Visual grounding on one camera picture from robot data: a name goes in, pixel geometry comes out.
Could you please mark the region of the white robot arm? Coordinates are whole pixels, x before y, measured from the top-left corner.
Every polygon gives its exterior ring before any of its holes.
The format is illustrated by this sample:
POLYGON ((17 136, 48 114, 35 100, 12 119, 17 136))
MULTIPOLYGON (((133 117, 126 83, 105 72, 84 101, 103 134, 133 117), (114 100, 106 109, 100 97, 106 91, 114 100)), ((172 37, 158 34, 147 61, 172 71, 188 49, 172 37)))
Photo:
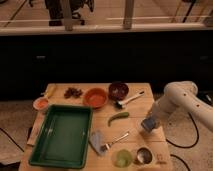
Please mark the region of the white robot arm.
POLYGON ((156 100, 142 121, 142 127, 151 132, 178 108, 183 108, 213 132, 213 107, 197 97, 198 87, 192 81, 171 82, 164 87, 164 94, 156 100))

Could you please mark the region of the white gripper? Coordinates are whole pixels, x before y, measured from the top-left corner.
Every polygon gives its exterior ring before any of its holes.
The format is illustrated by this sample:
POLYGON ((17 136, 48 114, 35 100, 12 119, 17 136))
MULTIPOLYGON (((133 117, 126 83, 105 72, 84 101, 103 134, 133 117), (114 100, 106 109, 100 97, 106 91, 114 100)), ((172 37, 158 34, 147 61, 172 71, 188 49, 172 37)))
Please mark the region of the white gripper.
POLYGON ((155 129, 157 129, 158 127, 162 125, 163 118, 164 118, 164 111, 158 101, 153 103, 146 118, 153 118, 155 120, 156 122, 155 129))

